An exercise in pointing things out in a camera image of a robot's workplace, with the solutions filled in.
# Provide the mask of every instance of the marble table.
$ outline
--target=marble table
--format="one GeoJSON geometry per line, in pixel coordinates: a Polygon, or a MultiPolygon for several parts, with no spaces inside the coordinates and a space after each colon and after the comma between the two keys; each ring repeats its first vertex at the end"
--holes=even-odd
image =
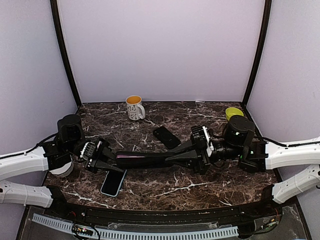
{"type": "MultiPolygon", "coordinates": [[[[165,152],[166,147],[153,136],[165,126],[181,142],[190,139],[191,127],[206,125],[222,134],[227,123],[225,109],[240,108],[237,102],[144,102],[146,118],[132,121],[124,103],[88,103],[77,114],[88,139],[104,138],[116,151],[165,152]]],[[[128,170],[118,197],[100,193],[106,173],[94,174],[74,158],[73,172],[65,178],[50,173],[44,185],[60,186],[70,203],[120,210],[174,211],[235,206],[259,201],[262,189],[276,183],[273,171],[247,173],[237,160],[227,160],[223,168],[206,175],[194,174],[180,166],[128,170]]]]}

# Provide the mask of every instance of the black frame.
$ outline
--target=black frame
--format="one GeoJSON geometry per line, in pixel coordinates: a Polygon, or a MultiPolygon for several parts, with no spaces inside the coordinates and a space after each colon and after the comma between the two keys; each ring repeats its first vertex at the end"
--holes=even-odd
{"type": "MultiPolygon", "coordinates": [[[[57,0],[50,0],[51,4],[51,11],[52,11],[52,18],[54,22],[54,27],[55,27],[55,32],[56,32],[56,37],[57,41],[59,44],[59,49],[61,53],[61,57],[63,60],[65,72],[68,78],[68,82],[70,84],[70,88],[72,90],[72,94],[74,97],[74,100],[76,102],[76,105],[79,107],[82,105],[79,92],[77,90],[77,86],[75,83],[75,79],[73,77],[72,69],[70,66],[68,54],[67,54],[67,49],[64,41],[64,36],[62,32],[62,26],[60,22],[60,16],[59,16],[59,9],[58,9],[58,3],[57,0]]],[[[263,11],[263,17],[262,17],[262,23],[261,23],[261,29],[260,29],[260,34],[259,34],[259,40],[257,44],[257,49],[255,52],[255,57],[250,73],[250,77],[248,79],[247,87],[245,90],[245,94],[243,97],[242,102],[240,102],[241,107],[244,110],[245,115],[247,118],[251,121],[253,121],[249,111],[247,110],[247,104],[250,99],[250,95],[253,90],[253,86],[255,83],[255,79],[257,76],[257,72],[259,69],[259,64],[261,61],[262,53],[263,53],[263,48],[266,40],[266,35],[267,35],[267,29],[268,29],[268,24],[269,24],[269,18],[270,18],[270,13],[271,13],[271,5],[272,5],[272,0],[265,0],[264,3],[264,11],[263,11]]],[[[260,131],[256,128],[256,135],[257,136],[262,136],[260,131]]],[[[279,174],[279,171],[277,169],[274,170],[275,176],[278,180],[278,182],[282,181],[282,178],[279,174]]],[[[243,208],[254,208],[259,204],[259,202],[252,202],[252,203],[247,203],[247,204],[242,204],[242,205],[236,205],[236,206],[231,206],[231,207],[219,207],[219,208],[211,208],[211,209],[204,209],[204,210],[189,210],[189,211],[170,211],[170,212],[145,212],[145,211],[130,211],[130,210],[113,210],[113,209],[104,209],[104,208],[97,208],[97,207],[86,207],[82,205],[77,205],[77,204],[72,204],[72,203],[67,203],[67,205],[72,208],[75,212],[77,212],[77,217],[78,221],[86,222],[88,224],[103,224],[108,222],[110,219],[114,220],[124,220],[124,219],[132,219],[133,221],[142,221],[145,220],[147,221],[150,218],[153,218],[153,215],[157,215],[161,219],[163,219],[164,222],[170,221],[170,222],[190,222],[193,220],[196,221],[208,221],[208,220],[219,220],[220,224],[223,223],[234,223],[237,225],[243,225],[243,224],[248,224],[252,219],[243,219],[243,217],[239,216],[239,213],[243,208]],[[209,212],[207,215],[199,215],[201,212],[209,212]]],[[[310,231],[306,222],[306,219],[304,217],[303,211],[301,209],[300,203],[297,199],[297,197],[293,197],[290,200],[286,201],[282,206],[288,206],[290,204],[296,204],[299,215],[302,220],[302,224],[305,229],[305,233],[308,239],[311,240],[311,235],[310,231]]],[[[27,206],[24,210],[24,214],[21,219],[19,231],[17,234],[17,240],[22,234],[22,228],[24,225],[24,222],[26,220],[26,217],[28,215],[29,211],[29,206],[27,206]]],[[[50,214],[50,215],[55,215],[55,212],[52,212],[50,209],[45,209],[45,213],[50,214]]]]}

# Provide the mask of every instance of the mug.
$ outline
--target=mug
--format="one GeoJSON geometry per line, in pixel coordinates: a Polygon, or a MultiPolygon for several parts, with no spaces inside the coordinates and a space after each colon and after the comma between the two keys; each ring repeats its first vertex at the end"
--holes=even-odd
{"type": "Polygon", "coordinates": [[[142,98],[140,96],[129,96],[125,100],[126,109],[128,110],[128,116],[131,120],[144,119],[146,117],[146,111],[141,104],[142,98]]]}

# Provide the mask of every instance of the white panel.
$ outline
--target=white panel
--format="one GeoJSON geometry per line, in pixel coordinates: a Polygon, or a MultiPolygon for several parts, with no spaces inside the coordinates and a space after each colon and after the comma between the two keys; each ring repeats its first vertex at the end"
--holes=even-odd
{"type": "Polygon", "coordinates": [[[61,0],[83,102],[242,101],[263,0],[61,0]]]}
{"type": "MultiPolygon", "coordinates": [[[[0,154],[32,148],[76,111],[55,34],[50,1],[0,0],[0,154]]],[[[40,185],[44,173],[11,178],[40,185]]],[[[2,240],[16,239],[24,207],[0,205],[2,240]]]]}
{"type": "MultiPolygon", "coordinates": [[[[266,137],[289,142],[320,136],[320,1],[273,1],[248,109],[266,137]]],[[[288,179],[304,167],[281,168],[288,179]]],[[[320,195],[299,196],[312,239],[319,239],[320,195]]]]}

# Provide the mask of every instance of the black smartphone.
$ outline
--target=black smartphone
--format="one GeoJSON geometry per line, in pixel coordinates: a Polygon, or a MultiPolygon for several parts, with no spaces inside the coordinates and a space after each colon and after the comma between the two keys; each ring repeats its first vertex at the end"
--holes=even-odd
{"type": "Polygon", "coordinates": [[[168,149],[174,149],[181,144],[181,141],[173,135],[164,126],[158,127],[153,130],[153,135],[160,140],[168,149]]]}
{"type": "Polygon", "coordinates": [[[118,196],[126,174],[127,170],[125,172],[108,171],[100,192],[110,197],[118,196]]]}

